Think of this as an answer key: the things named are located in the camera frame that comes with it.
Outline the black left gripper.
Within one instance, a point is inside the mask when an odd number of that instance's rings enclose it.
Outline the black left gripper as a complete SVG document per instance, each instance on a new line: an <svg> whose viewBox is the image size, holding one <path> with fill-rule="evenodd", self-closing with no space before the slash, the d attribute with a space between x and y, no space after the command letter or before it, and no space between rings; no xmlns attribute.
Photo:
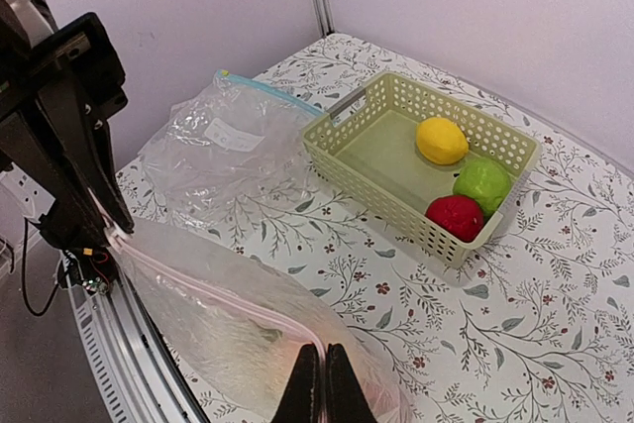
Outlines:
<svg viewBox="0 0 634 423"><path fill-rule="evenodd" d="M53 197L36 214L60 250L108 246L134 221L116 184L108 114L127 104L125 72L99 17L87 13L28 49L1 26L1 170L14 166Z"/></svg>

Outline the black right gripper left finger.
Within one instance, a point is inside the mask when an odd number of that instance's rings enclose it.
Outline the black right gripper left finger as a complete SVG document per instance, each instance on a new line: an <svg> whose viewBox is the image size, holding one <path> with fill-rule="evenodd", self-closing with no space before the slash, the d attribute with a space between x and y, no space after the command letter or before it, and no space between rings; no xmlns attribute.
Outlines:
<svg viewBox="0 0 634 423"><path fill-rule="evenodd" d="M271 423L317 423L322 406L321 377L316 346L302 346Z"/></svg>

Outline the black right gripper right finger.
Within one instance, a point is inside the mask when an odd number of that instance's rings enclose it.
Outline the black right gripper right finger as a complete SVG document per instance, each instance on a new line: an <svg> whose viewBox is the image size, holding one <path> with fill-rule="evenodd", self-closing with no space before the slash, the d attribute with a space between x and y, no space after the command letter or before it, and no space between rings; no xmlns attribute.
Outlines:
<svg viewBox="0 0 634 423"><path fill-rule="evenodd" d="M376 423L345 348L330 344L325 366L326 419L332 423Z"/></svg>

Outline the pink zip top bag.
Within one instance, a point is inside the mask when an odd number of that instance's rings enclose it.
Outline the pink zip top bag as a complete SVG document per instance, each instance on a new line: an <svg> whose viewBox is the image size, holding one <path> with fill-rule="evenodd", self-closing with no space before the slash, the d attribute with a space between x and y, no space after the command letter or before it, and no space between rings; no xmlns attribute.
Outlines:
<svg viewBox="0 0 634 423"><path fill-rule="evenodd" d="M110 251L161 333L192 368L234 402L272 419L302 346L322 365L328 422L328 346L341 344L376 422L408 422L412 409L385 359L293 277L188 231L140 219L131 234L105 229Z"/></svg>

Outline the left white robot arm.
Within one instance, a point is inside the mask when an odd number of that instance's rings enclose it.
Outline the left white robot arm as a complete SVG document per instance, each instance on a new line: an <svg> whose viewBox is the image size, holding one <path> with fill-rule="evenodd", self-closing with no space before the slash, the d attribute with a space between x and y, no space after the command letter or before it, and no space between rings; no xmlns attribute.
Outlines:
<svg viewBox="0 0 634 423"><path fill-rule="evenodd" d="M53 197L35 226L75 259L77 281L93 292L108 292L118 276L105 228L134 227L108 126L128 103L124 82L96 14L60 27L46 0L1 0L1 164Z"/></svg>

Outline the clear plastic bag with label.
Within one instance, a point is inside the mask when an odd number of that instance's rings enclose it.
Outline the clear plastic bag with label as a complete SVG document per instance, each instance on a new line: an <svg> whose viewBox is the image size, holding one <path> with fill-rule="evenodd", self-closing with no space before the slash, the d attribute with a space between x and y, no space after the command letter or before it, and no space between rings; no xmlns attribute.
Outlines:
<svg viewBox="0 0 634 423"><path fill-rule="evenodd" d="M247 213L245 201L308 194L301 131L320 110L264 83L219 70L172 107L141 148L146 179L169 222L209 231Z"/></svg>

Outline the floral table mat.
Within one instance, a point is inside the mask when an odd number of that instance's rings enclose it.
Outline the floral table mat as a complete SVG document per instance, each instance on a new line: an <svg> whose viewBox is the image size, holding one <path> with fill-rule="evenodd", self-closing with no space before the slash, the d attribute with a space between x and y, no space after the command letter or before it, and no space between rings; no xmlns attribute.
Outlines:
<svg viewBox="0 0 634 423"><path fill-rule="evenodd" d="M333 34L263 82L332 106L373 74L417 79L537 139L517 215L447 267L316 181L241 199L207 232L279 270L273 298L325 311L386 359L420 422L629 422L633 418L633 180L504 100L369 42Z"/></svg>

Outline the dark red toy fruit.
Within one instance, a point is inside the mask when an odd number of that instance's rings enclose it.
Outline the dark red toy fruit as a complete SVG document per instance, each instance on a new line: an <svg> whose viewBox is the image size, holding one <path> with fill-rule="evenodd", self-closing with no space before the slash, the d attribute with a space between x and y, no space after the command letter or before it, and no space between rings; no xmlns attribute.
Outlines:
<svg viewBox="0 0 634 423"><path fill-rule="evenodd" d="M472 242L484 227L479 205L465 195L450 195L434 200L425 216L462 242Z"/></svg>

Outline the beige plastic basket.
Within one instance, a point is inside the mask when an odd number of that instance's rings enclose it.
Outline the beige plastic basket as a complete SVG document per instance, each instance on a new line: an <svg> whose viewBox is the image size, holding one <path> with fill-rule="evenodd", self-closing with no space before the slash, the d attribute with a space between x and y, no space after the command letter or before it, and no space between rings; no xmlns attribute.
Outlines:
<svg viewBox="0 0 634 423"><path fill-rule="evenodd" d="M437 165L420 154L415 130L431 117L454 122L469 142L467 159L495 161L512 182L471 242L424 215L433 200L451 193L465 165ZM542 152L537 141L510 125L394 72L378 74L342 98L303 129L302 140L320 176L453 268L513 218Z"/></svg>

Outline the green toy pepper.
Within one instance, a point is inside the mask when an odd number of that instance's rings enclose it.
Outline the green toy pepper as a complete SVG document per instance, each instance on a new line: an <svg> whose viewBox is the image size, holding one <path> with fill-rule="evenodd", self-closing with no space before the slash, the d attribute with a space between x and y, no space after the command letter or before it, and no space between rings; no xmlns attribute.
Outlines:
<svg viewBox="0 0 634 423"><path fill-rule="evenodd" d="M453 185L455 195L474 200L488 219L510 192L512 181L504 167L489 158L470 159Z"/></svg>

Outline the yellow toy lemon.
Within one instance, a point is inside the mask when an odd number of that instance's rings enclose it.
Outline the yellow toy lemon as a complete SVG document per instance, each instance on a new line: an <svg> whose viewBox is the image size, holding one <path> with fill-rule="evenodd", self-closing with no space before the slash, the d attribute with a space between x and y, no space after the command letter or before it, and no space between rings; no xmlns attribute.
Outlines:
<svg viewBox="0 0 634 423"><path fill-rule="evenodd" d="M452 165L469 152L469 143L462 130L447 118L432 117L416 128L419 153L436 165Z"/></svg>

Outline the aluminium front rail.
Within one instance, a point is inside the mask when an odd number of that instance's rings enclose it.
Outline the aluminium front rail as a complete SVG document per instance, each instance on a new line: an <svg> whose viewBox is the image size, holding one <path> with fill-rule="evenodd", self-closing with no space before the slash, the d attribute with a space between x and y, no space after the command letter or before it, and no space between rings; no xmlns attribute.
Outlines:
<svg viewBox="0 0 634 423"><path fill-rule="evenodd" d="M207 422L130 282L68 291L86 358L114 422Z"/></svg>

